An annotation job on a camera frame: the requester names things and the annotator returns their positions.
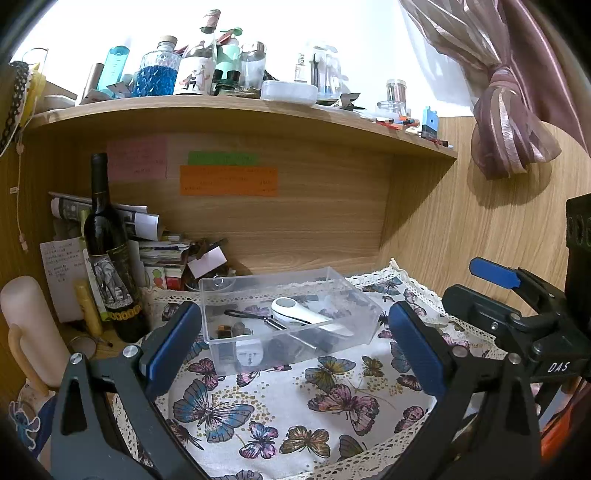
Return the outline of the white power adapter plug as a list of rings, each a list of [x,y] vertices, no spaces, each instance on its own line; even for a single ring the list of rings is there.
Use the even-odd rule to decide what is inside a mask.
[[[259,339],[239,340],[235,343],[236,369],[239,372],[252,371],[263,362],[263,342]]]

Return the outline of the silver keys bunch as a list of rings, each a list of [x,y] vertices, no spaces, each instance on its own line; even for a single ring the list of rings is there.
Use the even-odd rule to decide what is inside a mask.
[[[235,322],[232,325],[219,325],[216,329],[217,339],[229,339],[247,335],[252,335],[252,330],[243,322]]]

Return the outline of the yellow candle stick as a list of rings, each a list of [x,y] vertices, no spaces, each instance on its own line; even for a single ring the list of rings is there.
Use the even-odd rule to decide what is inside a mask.
[[[98,339],[103,334],[102,321],[94,303],[88,282],[82,279],[76,280],[74,282],[74,292],[89,333]]]

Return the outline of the stack of books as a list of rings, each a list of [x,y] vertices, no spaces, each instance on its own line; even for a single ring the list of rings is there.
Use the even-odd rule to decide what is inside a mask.
[[[139,258],[144,269],[145,285],[149,288],[181,291],[184,287],[186,264],[196,245],[194,241],[179,236],[166,237],[161,241],[139,242]]]

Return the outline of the small white cardboard box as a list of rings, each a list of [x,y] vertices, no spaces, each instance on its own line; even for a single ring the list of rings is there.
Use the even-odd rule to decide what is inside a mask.
[[[214,269],[224,265],[228,261],[221,247],[217,246],[208,250],[200,258],[195,258],[187,263],[189,271],[195,279],[211,273]]]

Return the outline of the clear plastic storage box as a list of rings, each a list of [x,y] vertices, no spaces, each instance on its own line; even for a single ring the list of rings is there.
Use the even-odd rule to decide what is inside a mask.
[[[383,309],[331,267],[201,279],[202,335],[221,376],[368,344]]]

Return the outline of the butterfly print lace cloth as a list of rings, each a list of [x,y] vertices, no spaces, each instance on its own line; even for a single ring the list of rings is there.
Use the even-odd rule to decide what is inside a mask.
[[[238,375],[197,338],[155,404],[214,479],[362,479],[399,459],[436,401],[379,321],[369,344]]]

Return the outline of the dark wine bottle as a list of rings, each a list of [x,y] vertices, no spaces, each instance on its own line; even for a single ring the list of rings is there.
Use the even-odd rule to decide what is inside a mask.
[[[91,210],[84,223],[90,265],[109,323],[119,339],[134,343],[149,333],[149,322],[132,275],[126,230],[112,205],[108,157],[91,156]]]

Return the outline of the rolled newspaper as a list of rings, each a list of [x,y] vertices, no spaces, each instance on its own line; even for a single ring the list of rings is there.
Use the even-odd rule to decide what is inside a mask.
[[[89,214],[92,210],[90,198],[56,192],[50,192],[49,195],[51,212],[56,218],[79,222],[83,211]],[[121,217],[129,236],[147,241],[159,240],[163,232],[159,216],[148,213],[146,206],[114,203],[114,208]]]

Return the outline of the pink foam roller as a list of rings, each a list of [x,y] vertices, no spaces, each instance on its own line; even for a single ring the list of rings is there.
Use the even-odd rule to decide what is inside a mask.
[[[20,347],[48,387],[59,387],[70,354],[38,282],[30,276],[9,281],[1,291],[1,310],[9,327],[22,332]]]

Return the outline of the white handwritten note paper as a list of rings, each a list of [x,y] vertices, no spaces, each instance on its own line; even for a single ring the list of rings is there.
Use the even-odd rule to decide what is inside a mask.
[[[83,319],[74,284],[87,279],[79,238],[44,242],[40,253],[51,300],[60,323]]]

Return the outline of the blue cartoon sticker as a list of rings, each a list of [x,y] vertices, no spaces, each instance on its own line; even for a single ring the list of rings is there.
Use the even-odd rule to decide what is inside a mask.
[[[8,407],[9,418],[12,421],[17,438],[24,447],[33,451],[36,448],[36,435],[41,428],[41,420],[37,415],[29,417],[19,402],[11,401]]]

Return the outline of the small blue block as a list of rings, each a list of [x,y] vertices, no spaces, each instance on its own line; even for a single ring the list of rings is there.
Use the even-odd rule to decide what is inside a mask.
[[[428,140],[437,140],[439,134],[439,117],[435,110],[426,107],[423,112],[421,136]]]

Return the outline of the orange sticky note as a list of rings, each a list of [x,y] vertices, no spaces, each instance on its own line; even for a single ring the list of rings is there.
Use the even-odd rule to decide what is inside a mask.
[[[179,193],[183,196],[276,197],[279,170],[263,166],[179,167]]]

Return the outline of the pink sticky note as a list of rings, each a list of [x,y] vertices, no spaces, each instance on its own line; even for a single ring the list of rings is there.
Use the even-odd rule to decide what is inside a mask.
[[[150,135],[107,143],[111,182],[161,180],[167,172],[167,137]]]

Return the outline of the green sticky note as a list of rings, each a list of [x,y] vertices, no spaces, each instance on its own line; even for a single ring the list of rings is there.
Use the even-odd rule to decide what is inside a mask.
[[[256,166],[259,156],[245,152],[190,151],[187,156],[190,166]]]

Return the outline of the pink striped curtain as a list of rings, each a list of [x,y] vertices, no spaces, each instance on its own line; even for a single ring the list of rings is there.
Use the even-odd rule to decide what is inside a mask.
[[[426,41],[462,68],[477,125],[472,159],[489,180],[557,158],[554,125],[590,148],[590,79],[532,1],[405,1]]]

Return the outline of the wooden shelf board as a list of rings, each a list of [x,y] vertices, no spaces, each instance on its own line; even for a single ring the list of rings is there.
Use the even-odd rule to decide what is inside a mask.
[[[218,133],[322,142],[455,161],[457,153],[339,109],[231,96],[111,100],[37,114],[28,129],[66,133]]]

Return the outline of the blue liquid glass bottle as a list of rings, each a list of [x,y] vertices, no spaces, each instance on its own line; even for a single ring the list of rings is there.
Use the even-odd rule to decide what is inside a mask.
[[[181,56],[175,52],[177,39],[164,36],[155,50],[146,53],[135,76],[132,97],[172,95]]]

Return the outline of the white oval dish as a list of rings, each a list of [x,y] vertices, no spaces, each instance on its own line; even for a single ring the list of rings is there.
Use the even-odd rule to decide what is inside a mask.
[[[266,80],[260,89],[260,99],[312,106],[317,103],[318,88],[306,83]]]

